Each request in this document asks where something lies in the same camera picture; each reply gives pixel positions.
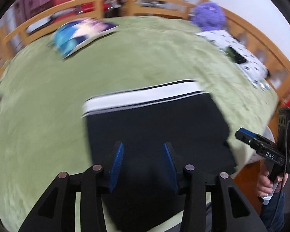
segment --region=star pattern pillow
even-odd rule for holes
[[[93,40],[114,32],[117,27],[113,23],[92,18],[76,19],[64,24],[53,33],[52,44],[62,57],[66,58]]]
[[[254,54],[246,49],[242,43],[232,37],[229,32],[225,30],[217,30],[200,32],[196,33],[196,35],[205,38],[224,52],[228,46],[231,46],[237,53],[244,57],[247,60],[246,63],[234,64],[244,73],[253,85],[257,86],[262,79],[267,77],[268,70],[265,65],[262,64]]]

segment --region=white patterned pillow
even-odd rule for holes
[[[264,64],[256,58],[246,47],[232,37],[229,32],[225,30],[208,31],[196,33],[196,35],[201,36],[211,42],[213,45],[217,46],[220,50],[225,51],[228,46],[232,47],[237,51],[242,57],[244,57],[247,62],[243,64],[234,63],[239,69],[245,74],[248,80],[257,85],[262,79],[266,78],[268,75],[268,70]]]

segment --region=person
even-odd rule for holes
[[[256,193],[258,197],[265,197],[268,196],[268,194],[272,193],[273,182],[268,179],[268,174],[268,169],[262,161],[260,164],[260,172],[258,174],[258,181],[256,186]],[[285,185],[288,179],[288,174],[285,174],[284,182],[282,182],[282,179],[282,175],[279,175],[277,177],[279,184],[277,185],[277,188],[275,189],[269,204],[266,206],[262,205],[261,207],[260,218],[269,232],[279,232],[285,225],[285,194],[283,191],[281,193],[281,197],[277,206],[277,211],[275,213],[277,201],[279,199],[279,192],[281,188]]]

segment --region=stuffed animal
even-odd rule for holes
[[[226,23],[226,17],[219,5],[214,2],[205,2],[194,8],[191,22],[204,32],[215,31],[222,29]]]

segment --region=silver bolt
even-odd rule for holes
[[[220,173],[220,177],[223,178],[223,179],[226,179],[226,178],[229,177],[229,175],[226,172],[221,172]]]
[[[58,177],[60,178],[60,179],[64,179],[65,177],[67,177],[67,173],[66,172],[61,172],[61,173],[59,173],[58,174]]]
[[[94,171],[100,171],[101,169],[102,169],[102,166],[101,165],[94,165],[93,167],[92,167],[92,169],[94,170]]]
[[[194,170],[194,165],[188,164],[188,165],[185,166],[185,168],[186,168],[188,171],[193,171],[193,170]]]

